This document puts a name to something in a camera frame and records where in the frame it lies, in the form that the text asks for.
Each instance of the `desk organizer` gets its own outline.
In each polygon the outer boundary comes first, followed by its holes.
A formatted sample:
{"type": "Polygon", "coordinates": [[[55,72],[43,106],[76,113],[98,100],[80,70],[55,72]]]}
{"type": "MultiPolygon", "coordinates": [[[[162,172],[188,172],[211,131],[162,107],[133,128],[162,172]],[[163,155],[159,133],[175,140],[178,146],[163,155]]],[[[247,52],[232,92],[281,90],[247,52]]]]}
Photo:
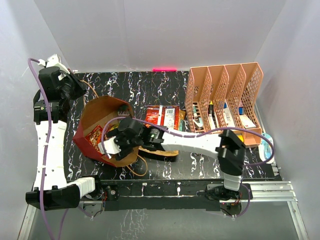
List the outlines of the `desk organizer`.
{"type": "MultiPolygon", "coordinates": [[[[244,114],[256,125],[251,131],[261,134],[262,129],[254,111],[263,72],[257,62],[191,67],[185,96],[185,109],[190,131],[204,133],[210,130],[208,108],[209,102],[214,105],[214,114],[220,127],[226,127],[223,117],[224,103],[228,104],[236,127],[244,128],[240,120],[239,105],[243,104],[244,114]],[[203,120],[203,128],[196,129],[193,122],[193,105],[196,114],[203,120]]],[[[250,133],[235,131],[242,134],[247,147],[256,147],[261,139],[250,133]]]]}

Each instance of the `metal frame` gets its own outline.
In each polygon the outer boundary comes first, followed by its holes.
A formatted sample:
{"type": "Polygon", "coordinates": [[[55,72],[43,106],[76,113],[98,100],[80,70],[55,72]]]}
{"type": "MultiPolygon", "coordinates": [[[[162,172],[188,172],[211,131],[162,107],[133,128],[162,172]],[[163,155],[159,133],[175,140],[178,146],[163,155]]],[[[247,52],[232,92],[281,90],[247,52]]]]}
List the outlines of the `metal frame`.
{"type": "MultiPolygon", "coordinates": [[[[257,104],[255,105],[255,112],[260,122],[262,130],[263,132],[265,132],[265,126],[261,119],[261,114],[257,104]]],[[[278,175],[279,168],[277,167],[276,162],[272,164],[272,168],[275,173],[275,176],[276,174],[278,175]]],[[[251,186],[251,191],[253,195],[253,199],[250,200],[251,202],[287,202],[298,238],[300,240],[309,239],[298,208],[298,200],[290,181],[246,181],[244,183],[249,183],[251,186]]],[[[102,202],[94,200],[83,200],[80,202],[81,206],[92,204],[101,205],[102,202]]],[[[35,214],[36,208],[31,205],[28,205],[17,238],[18,240],[28,240],[35,214]]]]}

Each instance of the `white wall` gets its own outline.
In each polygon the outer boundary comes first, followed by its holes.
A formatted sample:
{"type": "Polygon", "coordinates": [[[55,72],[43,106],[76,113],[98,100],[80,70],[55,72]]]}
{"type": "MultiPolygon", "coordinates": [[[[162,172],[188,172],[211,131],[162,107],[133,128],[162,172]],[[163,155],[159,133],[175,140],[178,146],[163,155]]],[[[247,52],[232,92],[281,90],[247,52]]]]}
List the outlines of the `white wall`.
{"type": "Polygon", "coordinates": [[[16,239],[26,212],[25,193],[37,170],[33,97],[37,84],[28,57],[61,54],[32,0],[0,0],[0,239],[16,239]]]}
{"type": "Polygon", "coordinates": [[[319,10],[318,0],[288,0],[256,58],[265,73],[259,108],[311,240],[320,236],[319,10]]]}
{"type": "Polygon", "coordinates": [[[285,0],[35,0],[81,72],[251,62],[285,0]]]}

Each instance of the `red bag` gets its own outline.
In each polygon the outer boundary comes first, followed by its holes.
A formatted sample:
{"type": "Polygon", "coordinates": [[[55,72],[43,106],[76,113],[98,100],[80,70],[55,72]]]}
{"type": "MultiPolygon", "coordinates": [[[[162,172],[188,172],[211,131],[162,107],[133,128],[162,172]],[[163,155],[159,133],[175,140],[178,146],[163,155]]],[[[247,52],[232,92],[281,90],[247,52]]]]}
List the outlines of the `red bag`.
{"type": "MultiPolygon", "coordinates": [[[[123,105],[127,105],[131,116],[134,116],[134,112],[129,103],[112,96],[97,97],[85,105],[78,129],[72,138],[83,155],[115,167],[124,167],[136,161],[138,147],[135,147],[133,152],[128,156],[117,161],[115,157],[108,158],[102,155],[99,149],[97,149],[99,142],[95,142],[95,139],[99,138],[91,137],[93,135],[99,136],[99,134],[101,136],[99,131],[102,131],[102,128],[109,120],[118,117],[118,109],[123,105]]],[[[118,121],[113,121],[111,124],[118,124],[118,121]]]]}

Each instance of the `gray wall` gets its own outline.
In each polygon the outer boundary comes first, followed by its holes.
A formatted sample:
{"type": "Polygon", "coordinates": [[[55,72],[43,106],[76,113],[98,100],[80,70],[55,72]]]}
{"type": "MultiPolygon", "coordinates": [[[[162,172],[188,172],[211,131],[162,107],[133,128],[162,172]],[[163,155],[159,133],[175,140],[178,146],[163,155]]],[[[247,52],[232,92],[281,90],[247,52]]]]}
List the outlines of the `gray wall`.
{"type": "Polygon", "coordinates": [[[74,70],[252,62],[285,0],[35,0],[74,70]]]}
{"type": "Polygon", "coordinates": [[[25,193],[37,171],[33,97],[37,84],[28,57],[61,54],[32,0],[0,0],[0,239],[16,239],[26,212],[25,193]]]}
{"type": "Polygon", "coordinates": [[[289,0],[256,58],[265,73],[258,104],[312,240],[320,236],[319,10],[318,0],[289,0]]]}
{"type": "MultiPolygon", "coordinates": [[[[58,235],[63,210],[47,212],[58,235]]],[[[37,211],[28,240],[49,239],[37,211]]],[[[78,209],[65,217],[62,240],[297,240],[287,202],[254,202],[232,221],[198,209],[103,212],[91,221],[78,209]]]]}

